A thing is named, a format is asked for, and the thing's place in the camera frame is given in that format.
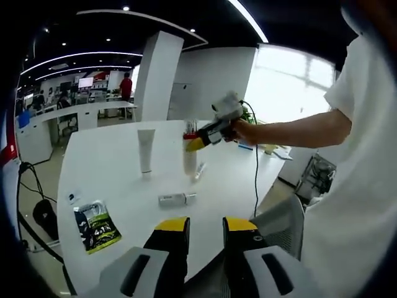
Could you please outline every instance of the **ceiling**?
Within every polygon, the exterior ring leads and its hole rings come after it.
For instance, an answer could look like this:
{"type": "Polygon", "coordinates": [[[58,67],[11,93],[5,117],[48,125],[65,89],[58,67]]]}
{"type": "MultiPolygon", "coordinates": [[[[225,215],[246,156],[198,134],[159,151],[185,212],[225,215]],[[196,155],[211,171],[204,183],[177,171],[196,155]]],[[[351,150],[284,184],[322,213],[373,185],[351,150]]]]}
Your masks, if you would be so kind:
{"type": "MultiPolygon", "coordinates": [[[[59,14],[51,14],[29,50],[24,70],[52,58],[82,52],[142,54],[147,38],[159,30],[182,37],[184,48],[194,47],[190,50],[255,47],[261,42],[246,19],[227,0],[81,2],[67,12],[61,10],[59,14]],[[146,17],[123,13],[122,7],[125,5],[129,6],[130,12],[139,12],[146,17]],[[77,12],[93,9],[116,11],[76,15],[77,12]],[[149,19],[150,16],[174,25],[149,19]],[[190,33],[190,29],[195,29],[198,37],[190,33]],[[195,47],[203,44],[203,40],[208,44],[195,47]]],[[[341,68],[346,46],[355,34],[343,21],[338,0],[240,0],[240,3],[257,21],[269,43],[313,53],[341,68]]],[[[134,67],[140,59],[139,56],[115,54],[63,58],[26,72],[21,76],[20,85],[29,87],[40,82],[35,79],[55,72],[49,68],[61,63],[69,66],[65,70],[98,65],[134,67]]]]}

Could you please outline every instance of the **gray chair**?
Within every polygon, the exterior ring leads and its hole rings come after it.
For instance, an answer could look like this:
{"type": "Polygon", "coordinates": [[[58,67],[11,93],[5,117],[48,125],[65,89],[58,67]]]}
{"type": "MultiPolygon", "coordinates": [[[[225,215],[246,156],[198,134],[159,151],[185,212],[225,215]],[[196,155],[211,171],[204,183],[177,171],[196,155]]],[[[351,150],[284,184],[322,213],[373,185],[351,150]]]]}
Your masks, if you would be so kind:
{"type": "Polygon", "coordinates": [[[258,227],[269,246],[277,245],[300,260],[304,218],[302,204],[292,194],[251,222],[258,227]]]}

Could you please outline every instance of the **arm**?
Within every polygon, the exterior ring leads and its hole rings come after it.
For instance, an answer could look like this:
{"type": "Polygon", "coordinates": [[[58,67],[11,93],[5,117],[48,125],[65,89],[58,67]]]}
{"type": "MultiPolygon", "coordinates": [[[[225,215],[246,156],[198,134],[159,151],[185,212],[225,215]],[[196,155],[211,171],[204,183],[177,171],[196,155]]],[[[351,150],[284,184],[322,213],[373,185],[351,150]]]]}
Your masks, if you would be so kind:
{"type": "Polygon", "coordinates": [[[250,144],[276,144],[318,148],[338,145],[350,134],[351,121],[339,110],[304,119],[263,125],[242,120],[234,125],[239,138],[250,144]]]}

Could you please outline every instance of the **person in red shirt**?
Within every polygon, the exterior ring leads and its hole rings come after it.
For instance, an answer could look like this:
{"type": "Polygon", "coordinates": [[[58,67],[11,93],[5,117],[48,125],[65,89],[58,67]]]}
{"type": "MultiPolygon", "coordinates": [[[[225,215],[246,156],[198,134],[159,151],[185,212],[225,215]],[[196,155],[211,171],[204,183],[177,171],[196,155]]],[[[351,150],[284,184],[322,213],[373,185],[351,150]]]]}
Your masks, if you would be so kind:
{"type": "MultiPolygon", "coordinates": [[[[132,81],[130,80],[130,74],[125,73],[122,82],[120,83],[120,90],[122,93],[122,101],[129,101],[131,97],[132,81]]],[[[125,117],[125,109],[121,109],[121,117],[125,117]]]]}

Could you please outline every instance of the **person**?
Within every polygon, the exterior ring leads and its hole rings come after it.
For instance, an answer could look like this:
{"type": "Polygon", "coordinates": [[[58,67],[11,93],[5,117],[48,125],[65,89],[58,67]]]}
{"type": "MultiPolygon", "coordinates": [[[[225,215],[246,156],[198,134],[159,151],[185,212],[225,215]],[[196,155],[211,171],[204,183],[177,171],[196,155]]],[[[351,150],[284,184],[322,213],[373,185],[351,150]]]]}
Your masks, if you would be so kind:
{"type": "Polygon", "coordinates": [[[362,291],[397,231],[397,88],[390,65],[359,34],[325,94],[333,110],[287,123],[233,124],[238,138],[251,145],[347,142],[329,192],[305,213],[301,260],[327,297],[362,291]]]}
{"type": "Polygon", "coordinates": [[[68,92],[66,90],[62,91],[61,97],[56,103],[58,109],[64,109],[65,107],[71,107],[71,104],[68,101],[68,92]]]}
{"type": "MultiPolygon", "coordinates": [[[[130,79],[130,73],[124,73],[124,78],[122,82],[120,83],[120,91],[122,94],[122,101],[129,101],[131,97],[131,90],[132,90],[132,81],[130,79]]],[[[120,109],[121,110],[121,117],[125,117],[125,109],[120,109]]]]}
{"type": "Polygon", "coordinates": [[[39,111],[43,108],[45,100],[44,100],[44,91],[40,90],[40,94],[33,98],[32,105],[36,111],[39,111]]]}

